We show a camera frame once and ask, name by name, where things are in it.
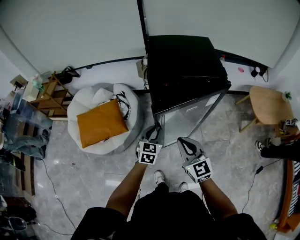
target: marble floor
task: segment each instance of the marble floor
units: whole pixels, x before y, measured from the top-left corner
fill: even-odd
[[[273,161],[261,158],[254,148],[256,140],[262,141],[272,134],[270,127],[253,126],[248,131],[239,133],[239,128],[253,119],[249,100],[235,106],[234,103],[242,97],[226,95],[191,136],[202,143],[211,160],[213,180],[232,200],[238,212],[242,211],[248,199],[248,190],[255,170],[260,165]],[[150,96],[141,95],[140,99],[145,110],[143,128],[146,128],[153,125]],[[53,123],[45,164],[57,196],[75,226],[80,223],[88,208],[105,206],[112,191],[135,163],[137,141],[138,139],[118,155],[87,154],[82,152],[69,136],[66,122]],[[157,163],[146,170],[140,196],[143,197],[154,190],[153,173],[157,169],[165,173],[170,191],[176,191],[179,184],[186,181],[194,192],[202,196],[200,188],[192,184],[181,165],[182,159],[176,144],[163,148]],[[42,161],[35,161],[34,175],[36,196],[31,202],[37,211],[38,222],[47,224],[60,233],[73,233],[74,229],[55,197]],[[269,224],[278,210],[282,177],[282,161],[270,165],[257,175],[244,211],[254,218],[269,240],[275,236],[275,232],[269,229]],[[71,238],[58,235],[44,225],[35,225],[34,230],[43,240]]]

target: black bag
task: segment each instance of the black bag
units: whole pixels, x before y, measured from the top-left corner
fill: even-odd
[[[56,77],[61,84],[72,82],[73,77],[80,77],[80,75],[71,66],[66,67],[61,73],[56,74]]]

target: electrical cable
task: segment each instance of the electrical cable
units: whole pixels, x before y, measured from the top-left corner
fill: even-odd
[[[53,182],[52,182],[51,178],[50,178],[50,177],[49,177],[49,175],[48,175],[48,171],[47,171],[46,164],[45,164],[45,162],[44,162],[44,160],[43,160],[43,159],[42,159],[42,161],[43,161],[43,163],[44,163],[44,165],[45,165],[46,174],[47,174],[47,176],[48,176],[49,180],[50,180],[50,181],[51,181],[51,183],[52,183],[53,190],[54,190],[54,193],[55,193],[55,197],[56,197],[56,198],[57,198],[57,200],[58,200],[58,201],[61,203],[61,205],[62,205],[62,208],[63,208],[63,210],[64,210],[64,212],[65,212],[65,214],[66,214],[67,218],[69,219],[70,223],[73,225],[74,229],[76,230],[76,228],[75,228],[75,225],[73,224],[73,222],[71,221],[71,219],[70,219],[70,218],[69,218],[69,216],[67,215],[67,212],[66,212],[66,210],[65,210],[65,207],[64,207],[64,205],[62,204],[61,200],[58,198],[58,196],[57,196],[57,194],[56,194],[56,191],[55,191],[54,184],[53,184]]]
[[[274,161],[274,162],[272,162],[272,163],[270,163],[270,164],[267,164],[266,166],[260,166],[260,167],[256,170],[256,173],[254,174],[254,177],[253,177],[253,182],[252,182],[251,187],[250,187],[250,189],[249,189],[249,191],[248,191],[248,200],[247,200],[245,206],[243,207],[242,213],[244,212],[244,209],[245,209],[245,207],[247,206],[247,204],[248,204],[248,202],[249,202],[249,199],[250,199],[250,191],[251,191],[251,188],[253,187],[254,180],[255,180],[255,176],[256,176],[257,174],[259,174],[265,167],[270,166],[270,165],[272,165],[272,164],[274,164],[274,163],[276,163],[276,162],[278,162],[278,161],[280,161],[280,160],[282,160],[282,158],[279,159],[279,160],[276,160],[276,161]]]
[[[269,72],[268,72],[268,69],[267,69],[267,76],[268,76],[268,79],[265,80],[264,77],[262,76],[262,79],[267,83],[269,81]]]
[[[60,235],[66,235],[66,236],[72,236],[73,234],[64,234],[64,233],[60,233],[60,232],[57,232],[55,230],[53,230],[52,228],[50,228],[47,224],[44,224],[44,223],[37,223],[38,225],[45,225],[47,226],[51,231],[57,233],[57,234],[60,234]]]

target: white box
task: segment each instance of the white box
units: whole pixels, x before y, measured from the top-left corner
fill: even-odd
[[[28,82],[24,90],[23,99],[27,102],[32,102],[37,99],[38,92],[39,90],[33,86],[32,82]]]

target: black shirt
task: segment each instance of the black shirt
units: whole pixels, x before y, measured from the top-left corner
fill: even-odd
[[[109,208],[90,208],[72,240],[89,239],[225,239],[265,240],[248,214],[215,221],[193,192],[155,194],[135,204],[131,220]]]

